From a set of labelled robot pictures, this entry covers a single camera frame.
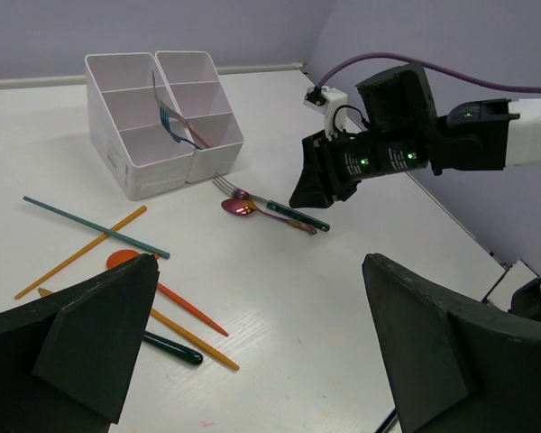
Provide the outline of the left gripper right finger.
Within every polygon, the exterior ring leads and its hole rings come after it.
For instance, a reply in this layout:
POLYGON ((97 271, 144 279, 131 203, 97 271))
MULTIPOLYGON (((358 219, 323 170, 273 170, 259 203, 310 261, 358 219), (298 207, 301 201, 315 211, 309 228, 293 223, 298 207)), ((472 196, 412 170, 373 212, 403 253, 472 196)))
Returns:
POLYGON ((541 432, 541 321, 380 253, 362 274, 402 431, 541 432))

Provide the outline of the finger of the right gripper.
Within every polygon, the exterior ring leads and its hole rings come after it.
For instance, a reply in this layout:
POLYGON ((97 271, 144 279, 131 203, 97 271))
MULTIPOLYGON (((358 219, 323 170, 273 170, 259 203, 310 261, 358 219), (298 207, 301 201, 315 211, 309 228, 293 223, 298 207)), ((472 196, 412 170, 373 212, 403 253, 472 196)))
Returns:
POLYGON ((289 205, 293 208, 328 208, 335 202, 344 202, 350 198, 357 186, 357 181, 342 181, 324 166, 306 164, 291 194, 289 205))
POLYGON ((303 167, 300 175, 304 189, 332 189, 333 163, 330 141, 324 131, 309 135, 302 141, 303 167))

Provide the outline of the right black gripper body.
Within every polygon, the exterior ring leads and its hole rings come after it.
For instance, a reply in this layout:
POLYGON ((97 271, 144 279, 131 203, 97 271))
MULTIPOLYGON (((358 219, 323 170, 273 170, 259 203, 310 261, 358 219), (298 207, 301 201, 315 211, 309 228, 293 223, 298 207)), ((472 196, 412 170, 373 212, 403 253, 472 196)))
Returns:
POLYGON ((384 70, 356 86, 366 114, 364 130, 343 129, 330 141, 333 172, 357 181, 424 168, 424 127, 433 125, 436 108, 424 68, 419 63, 384 70))

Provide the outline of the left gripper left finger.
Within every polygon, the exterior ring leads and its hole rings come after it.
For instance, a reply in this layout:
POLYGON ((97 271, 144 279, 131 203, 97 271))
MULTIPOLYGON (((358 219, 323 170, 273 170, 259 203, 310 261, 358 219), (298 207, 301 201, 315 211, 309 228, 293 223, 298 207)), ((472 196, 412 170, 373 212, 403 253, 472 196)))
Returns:
POLYGON ((0 313, 0 432, 118 423, 159 277, 144 253, 0 313))

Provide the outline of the pink handled silver fork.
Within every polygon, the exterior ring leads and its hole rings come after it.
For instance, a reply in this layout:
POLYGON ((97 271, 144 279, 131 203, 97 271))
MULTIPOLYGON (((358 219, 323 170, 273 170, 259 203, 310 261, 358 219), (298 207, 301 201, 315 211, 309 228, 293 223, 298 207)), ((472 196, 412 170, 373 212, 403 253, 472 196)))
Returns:
POLYGON ((156 86, 156 78, 154 75, 154 72, 151 73, 151 80, 152 80, 152 88, 153 93, 155 97, 155 101, 157 104, 157 107, 159 108, 160 113, 160 124, 163 127, 163 129, 166 131, 166 133, 176 142, 176 143, 188 143, 191 146, 193 146, 195 149, 204 150, 209 149, 210 144, 207 142, 207 140, 199 133, 197 129, 195 129, 191 123, 184 118, 180 113, 175 111, 173 108, 169 107, 160 97, 158 94, 158 89, 156 86), (199 144, 196 142, 183 137, 182 135, 176 134, 171 127, 171 119, 176 120, 180 124, 182 124, 186 129, 188 129, 199 141, 199 144))

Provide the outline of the blue metal fork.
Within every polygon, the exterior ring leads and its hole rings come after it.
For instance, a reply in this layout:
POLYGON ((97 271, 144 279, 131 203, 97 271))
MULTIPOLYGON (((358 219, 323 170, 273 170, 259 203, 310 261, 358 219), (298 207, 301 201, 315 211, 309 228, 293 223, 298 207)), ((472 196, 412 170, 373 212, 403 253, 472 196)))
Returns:
POLYGON ((188 121, 178 112, 174 111, 168 106, 159 105, 160 111, 160 123, 163 129, 172 137, 176 143, 185 142, 193 146, 195 149, 202 150, 202 147, 189 140, 188 138, 183 137, 182 135, 176 134, 173 132, 170 124, 170 120, 174 118, 175 120, 182 123, 184 126, 188 126, 188 121))

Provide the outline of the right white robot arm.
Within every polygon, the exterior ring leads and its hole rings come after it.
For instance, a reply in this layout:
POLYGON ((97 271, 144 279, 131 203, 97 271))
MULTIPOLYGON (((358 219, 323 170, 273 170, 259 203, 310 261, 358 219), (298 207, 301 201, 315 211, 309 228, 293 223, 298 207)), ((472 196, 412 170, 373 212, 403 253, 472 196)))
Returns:
POLYGON ((422 65, 384 70, 358 84, 368 120, 359 133, 337 123, 329 102, 325 127, 302 141, 303 165, 293 208, 346 201, 365 179, 431 168, 487 171, 541 162, 541 98, 460 104, 439 116, 422 65))

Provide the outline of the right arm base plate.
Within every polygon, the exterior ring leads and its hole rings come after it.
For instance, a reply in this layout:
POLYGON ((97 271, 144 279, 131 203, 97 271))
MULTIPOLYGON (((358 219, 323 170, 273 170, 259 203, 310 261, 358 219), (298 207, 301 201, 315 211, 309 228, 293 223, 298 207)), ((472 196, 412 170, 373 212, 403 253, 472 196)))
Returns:
POLYGON ((523 261, 517 261, 503 273, 481 302, 541 322, 541 276, 523 261))

